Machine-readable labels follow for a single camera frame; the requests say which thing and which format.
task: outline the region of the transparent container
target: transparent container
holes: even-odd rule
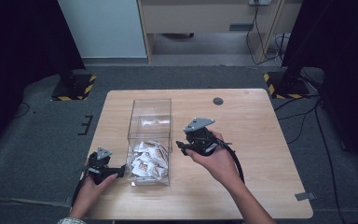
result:
[[[171,124],[171,99],[133,101],[127,157],[132,186],[170,184]]]

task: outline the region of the white cabinet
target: white cabinet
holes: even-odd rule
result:
[[[82,58],[146,58],[136,0],[59,0]]]

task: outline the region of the gray mat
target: gray mat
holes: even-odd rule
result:
[[[89,67],[97,76],[89,98],[84,101],[53,102],[50,95],[59,77],[45,78],[25,90],[17,119],[0,139],[0,198],[22,198],[63,202],[72,196],[90,149],[106,94],[111,90],[263,88],[263,74],[276,67]],[[274,107],[287,100],[272,100]],[[277,117],[303,113],[317,98],[303,99],[277,111]],[[347,222],[358,222],[358,156],[342,151],[340,140],[325,111],[318,109],[337,179],[337,193]],[[87,135],[81,124],[93,116]],[[281,120],[287,141],[296,138],[302,117]],[[280,223],[340,223],[324,143],[313,113],[307,115],[301,136],[289,145],[314,216],[307,220]],[[0,223],[55,223],[67,208],[0,204]],[[89,220],[88,223],[101,223]]]

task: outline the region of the power outlet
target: power outlet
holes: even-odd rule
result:
[[[256,4],[259,6],[269,6],[271,5],[271,0],[249,0],[250,6],[255,6]]]

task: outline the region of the metal bracket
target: metal bracket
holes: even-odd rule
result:
[[[103,147],[98,147],[98,151],[97,151],[97,160],[98,161],[100,161],[110,155],[112,155],[111,151],[108,151],[108,150],[104,149]]]
[[[296,196],[298,201],[303,201],[303,200],[306,200],[306,199],[309,199],[309,200],[317,199],[315,193],[313,193],[313,192],[310,192],[310,193],[302,192],[302,193],[299,193],[299,194],[295,194],[295,196]]]
[[[187,124],[187,126],[185,126],[183,131],[185,131],[186,133],[194,132],[213,123],[214,119],[194,118],[193,121],[191,121],[189,124]]]

